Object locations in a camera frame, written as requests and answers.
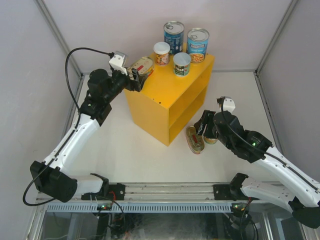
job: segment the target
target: yellow wooden cabinet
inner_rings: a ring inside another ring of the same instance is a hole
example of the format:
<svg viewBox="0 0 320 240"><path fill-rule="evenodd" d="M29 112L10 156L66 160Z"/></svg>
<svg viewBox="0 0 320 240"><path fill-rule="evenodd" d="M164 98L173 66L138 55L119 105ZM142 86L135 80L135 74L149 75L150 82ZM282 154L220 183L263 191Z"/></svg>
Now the yellow wooden cabinet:
<svg viewBox="0 0 320 240"><path fill-rule="evenodd" d="M207 53L182 77L174 74L173 56L168 65L155 65L141 92L124 90L134 123L169 146L204 103L214 62Z"/></svg>

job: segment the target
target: tin can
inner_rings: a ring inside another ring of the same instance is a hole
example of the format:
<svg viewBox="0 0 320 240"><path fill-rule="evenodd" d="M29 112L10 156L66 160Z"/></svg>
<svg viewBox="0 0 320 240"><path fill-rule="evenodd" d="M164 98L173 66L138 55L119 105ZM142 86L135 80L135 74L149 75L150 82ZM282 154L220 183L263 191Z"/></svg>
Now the tin can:
<svg viewBox="0 0 320 240"><path fill-rule="evenodd" d="M186 53L190 55L191 62L201 63L206 58L209 32L203 28L192 28L188 32Z"/></svg>
<svg viewBox="0 0 320 240"><path fill-rule="evenodd" d="M150 57L144 56L126 69L129 75L132 74L132 69L136 69L139 75L146 74L149 77L155 70L155 62Z"/></svg>
<svg viewBox="0 0 320 240"><path fill-rule="evenodd" d="M185 130L186 141L194 154L200 154L205 149L205 143L202 136L197 135L196 128L189 126Z"/></svg>
<svg viewBox="0 0 320 240"><path fill-rule="evenodd" d="M170 46L166 42L157 42L154 47L153 51L155 53L155 63L160 66L165 66L170 61Z"/></svg>
<svg viewBox="0 0 320 240"><path fill-rule="evenodd" d="M173 72L178 77L184 77L189 73L191 57L185 52L179 52L173 57Z"/></svg>
<svg viewBox="0 0 320 240"><path fill-rule="evenodd" d="M170 45L170 54L182 52L185 26L179 21L169 21L164 26L164 41Z"/></svg>

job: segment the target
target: white container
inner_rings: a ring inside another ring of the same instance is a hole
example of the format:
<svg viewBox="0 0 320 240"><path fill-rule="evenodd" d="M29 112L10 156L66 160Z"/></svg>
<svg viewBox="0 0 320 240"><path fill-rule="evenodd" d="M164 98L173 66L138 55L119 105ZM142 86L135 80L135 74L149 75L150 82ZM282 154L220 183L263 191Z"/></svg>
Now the white container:
<svg viewBox="0 0 320 240"><path fill-rule="evenodd" d="M173 72L178 77L188 75L190 70L191 57L185 52L179 52L173 57Z"/></svg>
<svg viewBox="0 0 320 240"><path fill-rule="evenodd" d="M157 42L154 47L153 51L155 53L155 63L160 66L165 66L169 63L170 57L170 45L164 41Z"/></svg>

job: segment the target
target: black cable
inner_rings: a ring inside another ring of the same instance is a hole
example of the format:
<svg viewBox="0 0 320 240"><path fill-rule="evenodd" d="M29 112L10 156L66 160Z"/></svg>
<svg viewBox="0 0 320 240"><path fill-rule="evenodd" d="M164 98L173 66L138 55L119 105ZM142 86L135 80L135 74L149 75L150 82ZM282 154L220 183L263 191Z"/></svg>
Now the black cable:
<svg viewBox="0 0 320 240"><path fill-rule="evenodd" d="M224 115L224 103L225 103L225 101L223 101L223 103L221 104L221 114L222 114L222 118L223 118L223 120L225 121L227 127L228 127L240 140L242 140L245 144L247 144L248 146L250 146L250 147L253 148L254 150L256 150L256 151L258 151L258 152L260 152L260 153L262 153L262 154L266 154L266 155L268 155L268 156L270 156L270 157L278 160L278 161L279 161L280 163L282 163L284 166L287 166L287 163L284 162L284 161L283 161L282 159L280 159L279 157L276 157L276 156L274 156L274 155L272 155L272 154L270 154L270 153L268 153L268 152L266 152L266 151L263 151L263 150L260 150L260 149L258 149L258 148L256 148L256 147L254 147L253 145L251 145L250 143L248 143L245 139L243 139L238 133L236 133L236 132L232 129L232 127L230 126L230 124L227 122L227 120L226 120L226 118L225 118L225 115ZM296 175L298 175L298 176L299 176L305 183L307 183L311 188L313 188L314 190L318 191L318 188L317 188L317 187L313 186L307 179L305 179L303 176L301 176L301 174L299 174L297 171L295 171L292 167L289 166L288 169L291 170L291 171L293 171Z"/></svg>
<svg viewBox="0 0 320 240"><path fill-rule="evenodd" d="M249 205L251 204L251 202L252 202L252 199L250 197L248 203L246 204L246 206L245 206L245 208L243 210L241 218L240 218L240 235L241 235L241 239L242 240L244 240L244 237L242 236L242 219L244 218L245 212L246 212L247 208L249 207Z"/></svg>
<svg viewBox="0 0 320 240"><path fill-rule="evenodd" d="M95 49L92 49L92 48L88 48L88 47L78 47L78 48L75 48L73 50L71 50L68 55L66 56L66 59L65 59L65 64L64 64L64 73L65 73L65 80L66 80L66 85L68 87L68 90L69 90L69 93L72 97L72 100L76 106L76 109L78 111L78 119L76 121L76 125L74 127L74 130L71 132L71 134L68 136L68 138L64 141L64 143L62 144L62 146L59 148L59 150L56 152L56 154L54 155L55 158L53 158L47 166L45 166L40 172L39 174L34 178L32 179L32 181L29 183L29 185L26 187L26 189L24 190L24 193L23 193L23 197L22 197L22 201L25 205L27 206L30 206L30 207L36 207L36 206L40 206L40 205L44 205L44 204L47 204L47 203L50 203L52 202L53 200L56 200L55 198L52 198L48 201L43 201L43 202L39 202L39 203L28 203L27 200L26 200L26 196L27 196L27 192L29 191L31 185L37 180L37 178L39 178L39 176L53 163L53 161L56 159L56 157L59 155L60 151L65 147L65 145L67 144L67 142L69 141L69 139L72 137L72 135L74 134L74 132L77 131L77 127L80 123L80 117L81 117L81 113L80 113L80 107L77 103L77 100L71 90L71 87L70 87L70 83L69 83L69 75L68 75L68 62L69 62L69 58L71 56L72 53L74 53L75 51L78 51L78 50L89 50L89 51L92 51L92 52L96 52L96 53L100 53L100 54L105 54L105 55L108 55L110 58L112 58L114 56L114 53L108 53L108 52L104 52L104 51L99 51L99 50L95 50Z"/></svg>
<svg viewBox="0 0 320 240"><path fill-rule="evenodd" d="M263 151L263 150L260 150L260 149L258 149L258 148L256 148L256 147L254 147L253 145L251 145L250 143L248 143L246 140L244 140L238 133L236 133L236 132L232 129L232 127L230 126L230 124L227 122L227 120L226 120L226 118L225 118L225 115L224 115L224 103L225 103L225 101L223 101L223 103L221 104L221 114L222 114L222 118L223 118L223 120L225 121L227 127L228 127L240 140L242 140L245 144L247 144L248 146L250 146L250 147L253 148L254 150L256 150L256 151L258 151L258 152L260 152L260 153L262 153L262 154L269 155L270 157L272 157L272 158L274 158L274 159L277 159L279 162L281 162L282 164L286 165L286 163L285 163L283 160L281 160L280 158L278 158L278 157L276 157L276 156L274 156L274 155L272 155L272 154L270 154L270 153L268 153L268 152L266 152L266 151Z"/></svg>
<svg viewBox="0 0 320 240"><path fill-rule="evenodd" d="M253 239L252 240L255 240L255 236L256 236L256 240L259 240L259 233L258 233L257 226L256 226L255 222L252 219L250 219L250 222L251 222L251 224L253 226L253 230L255 231L255 235L253 235Z"/></svg>
<svg viewBox="0 0 320 240"><path fill-rule="evenodd" d="M65 73L66 85L68 86L69 93L70 93L70 95L71 95L71 97L72 97L72 100L73 100L75 106L76 106L76 109L78 110L78 115L79 115L78 120L77 120L76 125L75 125L75 128L77 128L78 125L79 125L81 113L80 113L80 107L79 107L79 105L78 105L78 102L77 102L77 100L76 100L76 98L75 98L75 96L74 96L74 94L73 94L73 92L72 92L72 90L71 90L71 87L70 87L69 75L68 75L68 61L69 61L69 58L71 57L71 55L72 55L74 52L78 51L78 50L89 50L89 51L92 51L92 52L96 52L96 53L100 53L100 54L105 54L105 55L108 55L110 58L112 58L112 57L114 56L114 53L113 53L113 52L108 53L108 52L99 51L99 50L96 50L96 49L93 49L93 48L89 48L89 47L77 47L77 48L71 50L71 51L68 53L68 55L66 56L65 64L64 64L64 73Z"/></svg>
<svg viewBox="0 0 320 240"><path fill-rule="evenodd" d="M126 228L126 218L125 218L125 212L124 212L124 210L123 210L123 208L119 205L119 203L117 203L115 200L113 200L113 199L110 199L110 198L107 198L107 197L104 197L104 196L98 196L99 198L102 198L102 199L106 199L106 200L108 200L108 201L111 201L112 203L114 203L114 204L116 204L119 208L120 208L120 210L121 210L121 212L122 212L122 218L123 218L123 229L125 229Z"/></svg>
<svg viewBox="0 0 320 240"><path fill-rule="evenodd" d="M49 164L47 166L45 166L37 176L35 176L34 179L32 179L32 181L29 183L29 185L26 187L26 189L24 190L24 193L23 193L23 196L22 196L22 201L25 205L27 206L30 206L30 207L36 207L36 206L40 206L40 205L43 205L43 204L47 204L47 203L50 203L52 202L53 200L55 200L55 198L52 198L48 201L43 201L43 202L40 202L40 203L28 203L27 200L26 200L26 196L27 196L27 192L29 191L31 185L37 180L37 178L50 166L50 164L53 163L53 161L55 160L55 158L52 158L51 161L49 162Z"/></svg>
<svg viewBox="0 0 320 240"><path fill-rule="evenodd" d="M55 224L59 227L59 228L63 228L64 226L61 226L59 223L58 223L58 219L57 219L57 216L56 216L56 213L53 212L53 218L54 218L54 222Z"/></svg>

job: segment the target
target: blue can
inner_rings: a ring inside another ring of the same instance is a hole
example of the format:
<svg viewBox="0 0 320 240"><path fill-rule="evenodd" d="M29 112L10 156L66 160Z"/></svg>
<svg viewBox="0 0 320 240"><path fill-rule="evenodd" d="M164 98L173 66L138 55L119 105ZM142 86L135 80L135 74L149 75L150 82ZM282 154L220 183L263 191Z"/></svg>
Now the blue can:
<svg viewBox="0 0 320 240"><path fill-rule="evenodd" d="M169 21L164 26L164 41L170 45L170 54L182 52L185 26L179 21Z"/></svg>
<svg viewBox="0 0 320 240"><path fill-rule="evenodd" d="M201 63L206 58L209 32L203 28L192 28L188 32L186 53L190 55L193 64Z"/></svg>

